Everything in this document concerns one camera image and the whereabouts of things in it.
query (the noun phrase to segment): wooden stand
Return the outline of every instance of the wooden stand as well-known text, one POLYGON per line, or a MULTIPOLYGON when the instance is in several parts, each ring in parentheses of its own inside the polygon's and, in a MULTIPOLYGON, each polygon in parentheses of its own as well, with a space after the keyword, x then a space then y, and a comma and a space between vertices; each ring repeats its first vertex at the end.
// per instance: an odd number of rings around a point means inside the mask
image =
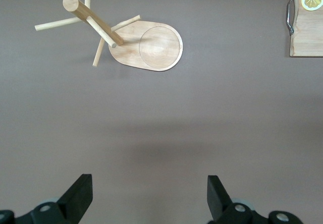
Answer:
POLYGON ((179 33, 163 23, 139 21, 136 16, 110 27, 90 9, 90 0, 63 0, 64 8, 76 18, 35 26, 44 30, 84 21, 101 36, 93 66, 96 67, 104 46, 109 45, 112 56, 121 64, 153 71, 172 68, 181 58, 183 41, 179 33))

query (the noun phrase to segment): bolt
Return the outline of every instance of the bolt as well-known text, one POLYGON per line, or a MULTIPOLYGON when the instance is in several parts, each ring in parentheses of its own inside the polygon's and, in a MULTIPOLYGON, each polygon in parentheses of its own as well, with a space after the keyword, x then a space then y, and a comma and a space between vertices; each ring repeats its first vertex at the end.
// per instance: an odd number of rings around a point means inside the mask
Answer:
POLYGON ((285 214, 282 214, 282 213, 278 213, 276 215, 276 217, 277 217, 278 220, 281 220, 281 221, 289 221, 288 217, 285 214))
POLYGON ((238 212, 245 212, 246 211, 246 208, 244 208, 243 205, 236 205, 234 207, 238 212))
POLYGON ((50 209, 50 206, 49 206, 49 205, 44 205, 43 207, 41 207, 41 208, 39 209, 39 211, 44 212, 44 211, 47 211, 47 210, 49 210, 49 209, 50 209))

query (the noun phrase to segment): wooden tray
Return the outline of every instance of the wooden tray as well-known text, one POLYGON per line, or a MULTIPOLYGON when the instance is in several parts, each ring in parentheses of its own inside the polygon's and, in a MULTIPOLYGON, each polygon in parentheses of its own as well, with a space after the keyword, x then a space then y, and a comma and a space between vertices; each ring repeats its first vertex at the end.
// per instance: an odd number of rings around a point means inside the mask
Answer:
POLYGON ((307 11, 301 0, 294 0, 294 5, 294 34, 291 35, 290 56, 323 57, 323 7, 307 11))
POLYGON ((165 71, 179 61, 183 52, 180 34, 171 26, 150 21, 136 21, 116 32, 123 38, 122 46, 109 50, 119 62, 128 66, 165 71))

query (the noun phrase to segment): dowel end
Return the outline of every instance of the dowel end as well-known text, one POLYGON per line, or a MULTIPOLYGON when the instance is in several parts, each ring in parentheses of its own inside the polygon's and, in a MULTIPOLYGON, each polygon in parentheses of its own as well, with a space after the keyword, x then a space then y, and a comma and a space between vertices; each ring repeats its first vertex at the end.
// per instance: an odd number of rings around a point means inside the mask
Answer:
POLYGON ((79 7, 79 0, 63 0, 63 6, 69 12, 76 11, 79 7))

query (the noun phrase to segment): tray handle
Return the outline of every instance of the tray handle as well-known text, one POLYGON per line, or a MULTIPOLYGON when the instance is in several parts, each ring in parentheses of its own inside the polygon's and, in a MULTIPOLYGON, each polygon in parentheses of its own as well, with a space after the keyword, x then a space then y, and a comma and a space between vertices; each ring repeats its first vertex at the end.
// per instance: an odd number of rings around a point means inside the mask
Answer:
POLYGON ((289 22, 289 18, 290 18, 290 4, 293 0, 289 0, 288 3, 287 3, 287 11, 286 11, 286 24, 287 24, 287 27, 289 29, 289 34, 290 35, 293 35, 294 34, 294 28, 293 28, 293 25, 290 24, 289 22))

